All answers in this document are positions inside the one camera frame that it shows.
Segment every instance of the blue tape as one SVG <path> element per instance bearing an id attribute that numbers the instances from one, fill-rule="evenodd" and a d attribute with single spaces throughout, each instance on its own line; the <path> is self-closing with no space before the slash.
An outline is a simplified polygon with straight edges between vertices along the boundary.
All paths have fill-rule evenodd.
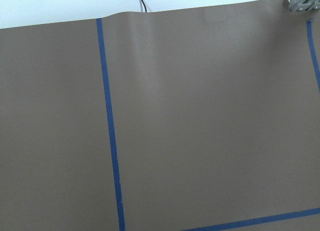
<path id="1" fill-rule="evenodd" d="M 273 215 L 273 216 L 258 217 L 258 218 L 248 219 L 248 220 L 223 223 L 223 224 L 207 226 L 207 227 L 192 228 L 192 229 L 187 229 L 184 231 L 229 230 L 229 229 L 235 229 L 235 228 L 246 227 L 246 226 L 251 226 L 251 225 L 260 225 L 260 224 L 265 224 L 265 223 L 270 223 L 270 222 L 289 220 L 289 219 L 295 219 L 295 218 L 301 218 L 301 217 L 305 217 L 305 216 L 319 215 L 319 214 L 320 214 L 320 207 L 308 209 L 308 210 L 303 210 L 303 211 L 299 211 L 299 212 L 289 212 L 289 213 L 283 213 L 283 214 L 278 214 L 278 215 Z"/>
<path id="2" fill-rule="evenodd" d="M 125 224 L 124 206 L 122 204 L 122 192 L 121 192 L 121 184 L 120 184 L 115 125 L 114 125 L 114 117 L 112 113 L 111 93 L 110 93 L 106 49 L 105 49 L 105 41 L 104 41 L 104 31 L 102 27 L 101 18 L 96 19 L 96 29 L 98 33 L 98 42 L 99 42 L 99 50 L 100 50 L 100 60 L 101 60 L 102 78 L 103 78 L 103 86 L 104 86 L 106 116 L 108 120 L 113 179 L 114 179 L 114 188 L 115 188 L 116 207 L 118 212 L 119 229 L 120 231 L 125 231 L 126 224 Z"/>
<path id="3" fill-rule="evenodd" d="M 306 22 L 306 31 L 307 31 L 307 36 L 308 36 L 308 43 L 309 43 L 313 68 L 314 68 L 314 72 L 315 72 L 315 77 L 316 77 L 316 81 L 318 83 L 318 88 L 319 88 L 319 92 L 320 92 L 320 70 L 319 70 L 319 64 L 318 64 L 318 60 L 317 60 L 316 49 L 315 49 L 315 45 L 314 45 L 314 38 L 312 35 L 312 21 L 313 20 L 314 19 L 312 18 Z"/>

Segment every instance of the metal bracket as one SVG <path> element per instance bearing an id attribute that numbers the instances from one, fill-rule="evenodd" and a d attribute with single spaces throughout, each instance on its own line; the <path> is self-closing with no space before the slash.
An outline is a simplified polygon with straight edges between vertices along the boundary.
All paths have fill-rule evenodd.
<path id="1" fill-rule="evenodd" d="M 285 0 L 291 12 L 320 9 L 320 0 Z"/>

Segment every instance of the black cable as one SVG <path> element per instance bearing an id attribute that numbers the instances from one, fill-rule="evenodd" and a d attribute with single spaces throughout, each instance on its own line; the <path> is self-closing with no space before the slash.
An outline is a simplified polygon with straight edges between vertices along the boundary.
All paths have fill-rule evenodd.
<path id="1" fill-rule="evenodd" d="M 148 13 L 147 7 L 146 7 L 146 4 L 145 4 L 144 0 L 141 0 L 141 2 L 142 2 L 143 7 L 144 7 L 144 12 Z"/>

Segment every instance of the wire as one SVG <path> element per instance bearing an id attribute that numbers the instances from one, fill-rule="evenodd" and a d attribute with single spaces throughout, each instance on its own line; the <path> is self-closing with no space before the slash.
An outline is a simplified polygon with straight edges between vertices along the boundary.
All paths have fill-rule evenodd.
<path id="1" fill-rule="evenodd" d="M 146 7 L 146 4 L 145 4 L 144 0 L 141 0 L 141 2 L 142 2 L 143 7 L 144 7 L 144 12 L 148 13 L 147 7 Z"/>

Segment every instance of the white wall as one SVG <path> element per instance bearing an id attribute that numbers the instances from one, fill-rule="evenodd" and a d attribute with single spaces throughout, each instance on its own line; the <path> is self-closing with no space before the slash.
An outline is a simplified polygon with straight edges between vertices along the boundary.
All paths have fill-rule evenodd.
<path id="1" fill-rule="evenodd" d="M 254 0 L 144 0 L 150 12 L 242 3 Z M 94 19 L 140 12 L 139 0 L 1 0 L 0 29 Z"/>

